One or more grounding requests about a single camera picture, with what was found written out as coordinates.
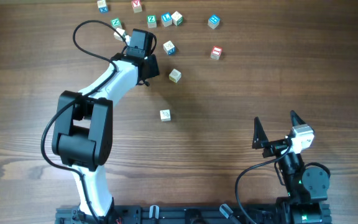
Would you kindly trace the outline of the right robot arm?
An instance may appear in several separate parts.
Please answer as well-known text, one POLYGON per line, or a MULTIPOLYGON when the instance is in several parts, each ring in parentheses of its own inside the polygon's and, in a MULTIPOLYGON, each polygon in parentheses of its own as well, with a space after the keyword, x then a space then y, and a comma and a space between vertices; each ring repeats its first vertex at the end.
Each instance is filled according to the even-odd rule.
POLYGON ((269 141, 260 119, 254 119, 252 147, 263 149, 263 157, 274 157, 276 173, 288 196, 275 202, 277 223, 331 223, 328 199, 331 173, 318 163, 304 163, 301 152, 311 146, 314 129, 294 111, 290 112, 292 128, 284 139, 269 141))

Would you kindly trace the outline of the white block yellow O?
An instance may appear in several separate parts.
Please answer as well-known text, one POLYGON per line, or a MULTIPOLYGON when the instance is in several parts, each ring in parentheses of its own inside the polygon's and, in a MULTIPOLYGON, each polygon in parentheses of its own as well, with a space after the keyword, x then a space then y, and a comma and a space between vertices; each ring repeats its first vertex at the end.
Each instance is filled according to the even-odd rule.
POLYGON ((177 69, 173 69, 170 74, 169 74, 169 79, 175 83, 178 83, 178 81, 181 78, 181 72, 178 71, 177 69))

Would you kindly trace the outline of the white block blue side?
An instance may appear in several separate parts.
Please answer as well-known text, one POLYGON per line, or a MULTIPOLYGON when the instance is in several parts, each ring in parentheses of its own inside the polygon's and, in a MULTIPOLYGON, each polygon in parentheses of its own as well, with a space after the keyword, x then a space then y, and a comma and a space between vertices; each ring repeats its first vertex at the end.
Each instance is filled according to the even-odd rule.
POLYGON ((170 121, 171 120, 170 110, 160 110, 160 119, 163 122, 170 121))

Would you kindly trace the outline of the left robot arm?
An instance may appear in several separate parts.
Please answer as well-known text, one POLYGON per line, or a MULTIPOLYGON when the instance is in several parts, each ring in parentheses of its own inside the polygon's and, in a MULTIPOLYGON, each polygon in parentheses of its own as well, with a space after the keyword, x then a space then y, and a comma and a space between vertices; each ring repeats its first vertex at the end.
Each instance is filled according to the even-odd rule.
POLYGON ((123 52, 108 59, 97 80, 78 92, 64 91, 58 99, 52 151, 60 157, 61 169, 75 178, 81 222, 113 221, 114 198, 104 167, 112 149, 113 109, 129 90, 159 75, 156 45, 153 33, 134 29, 123 52))

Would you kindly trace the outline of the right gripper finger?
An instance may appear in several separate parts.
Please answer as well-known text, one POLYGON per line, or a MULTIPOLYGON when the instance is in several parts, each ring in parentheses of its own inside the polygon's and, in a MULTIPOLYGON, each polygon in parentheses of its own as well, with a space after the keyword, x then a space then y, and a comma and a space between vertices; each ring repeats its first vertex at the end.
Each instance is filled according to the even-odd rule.
POLYGON ((290 119, 291 119, 292 126, 299 126, 299 125, 306 124, 306 122, 303 121, 294 110, 290 111, 290 119))
POLYGON ((266 136, 266 133, 263 129, 262 123, 260 122, 259 117, 254 118, 254 137, 252 140, 253 149, 262 149, 267 146, 269 139, 266 136))

